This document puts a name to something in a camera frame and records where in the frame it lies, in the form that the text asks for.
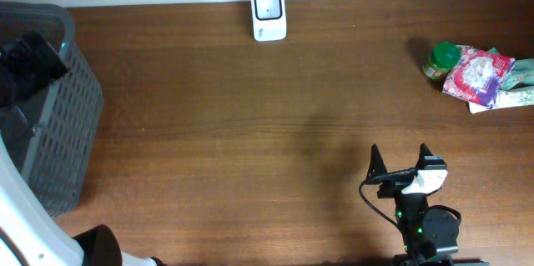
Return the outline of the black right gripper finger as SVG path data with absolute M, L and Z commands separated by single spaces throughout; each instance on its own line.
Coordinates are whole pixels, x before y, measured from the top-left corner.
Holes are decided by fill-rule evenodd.
M 433 157 L 433 153 L 430 151 L 430 149 L 424 143 L 422 143 L 420 145 L 419 157 L 420 158 Z
M 374 143 L 370 150 L 370 166 L 368 168 L 367 177 L 376 177 L 385 174 L 388 174 L 387 168 L 378 146 Z

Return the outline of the pink purple tissue pack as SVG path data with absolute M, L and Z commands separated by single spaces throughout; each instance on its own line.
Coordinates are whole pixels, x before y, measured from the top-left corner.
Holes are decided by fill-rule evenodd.
M 516 59 L 468 46 L 459 47 L 458 64 L 447 74 L 442 92 L 490 107 Z

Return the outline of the green lid jar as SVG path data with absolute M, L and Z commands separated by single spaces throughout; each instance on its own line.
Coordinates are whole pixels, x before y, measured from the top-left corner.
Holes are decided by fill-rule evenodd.
M 434 46 L 428 60 L 422 66 L 422 72 L 429 79 L 444 78 L 459 62 L 461 50 L 449 42 L 441 42 Z

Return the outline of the white floral cream tube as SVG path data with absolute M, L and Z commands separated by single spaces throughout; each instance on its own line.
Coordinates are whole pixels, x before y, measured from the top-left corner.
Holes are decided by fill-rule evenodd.
M 499 91 L 497 93 L 495 102 L 489 107 L 484 107 L 475 103 L 468 103 L 468 107 L 471 113 L 480 113 L 502 108 L 531 106 L 532 104 L 533 86 L 530 86 L 508 91 Z

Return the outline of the teal wet wipes pack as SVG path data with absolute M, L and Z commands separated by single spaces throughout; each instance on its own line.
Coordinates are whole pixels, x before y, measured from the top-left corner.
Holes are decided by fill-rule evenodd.
M 490 80 L 489 90 L 486 93 L 496 93 L 497 84 L 500 90 L 509 91 L 517 88 L 533 86 L 533 59 L 520 59 L 505 57 L 497 64 L 494 77 Z

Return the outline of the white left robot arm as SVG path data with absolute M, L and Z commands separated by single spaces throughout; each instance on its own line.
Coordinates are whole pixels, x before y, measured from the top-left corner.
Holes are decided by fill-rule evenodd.
M 18 103 L 29 100 L 69 71 L 56 50 L 31 30 L 1 44 L 1 260 L 9 265 L 158 266 L 121 250 L 100 224 L 74 237 L 47 214 L 24 181 L 8 145 L 28 130 Z

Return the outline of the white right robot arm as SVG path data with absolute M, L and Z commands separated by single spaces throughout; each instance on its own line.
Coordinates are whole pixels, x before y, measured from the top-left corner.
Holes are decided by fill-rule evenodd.
M 392 259 L 393 265 L 425 266 L 486 265 L 480 259 L 454 259 L 459 251 L 457 239 L 461 213 L 445 205 L 428 204 L 428 197 L 440 191 L 448 175 L 444 159 L 421 144 L 417 163 L 412 168 L 387 170 L 377 145 L 370 150 L 370 166 L 359 185 L 362 200 L 400 232 L 405 252 Z M 377 185 L 377 198 L 395 201 L 395 217 L 379 210 L 364 195 L 363 187 Z

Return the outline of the white barcode scanner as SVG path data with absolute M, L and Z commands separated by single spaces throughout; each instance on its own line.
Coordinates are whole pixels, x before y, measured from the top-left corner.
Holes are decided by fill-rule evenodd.
M 285 39 L 285 0 L 250 0 L 254 39 L 271 42 Z

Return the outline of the grey plastic basket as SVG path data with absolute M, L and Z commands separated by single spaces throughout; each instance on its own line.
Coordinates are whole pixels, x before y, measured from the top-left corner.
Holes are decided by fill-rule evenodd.
M 17 170 L 49 215 L 76 208 L 103 109 L 99 81 L 75 42 L 72 15 L 53 4 L 1 4 L 1 43 L 35 30 L 70 71 L 18 103 L 29 130 L 8 145 Z

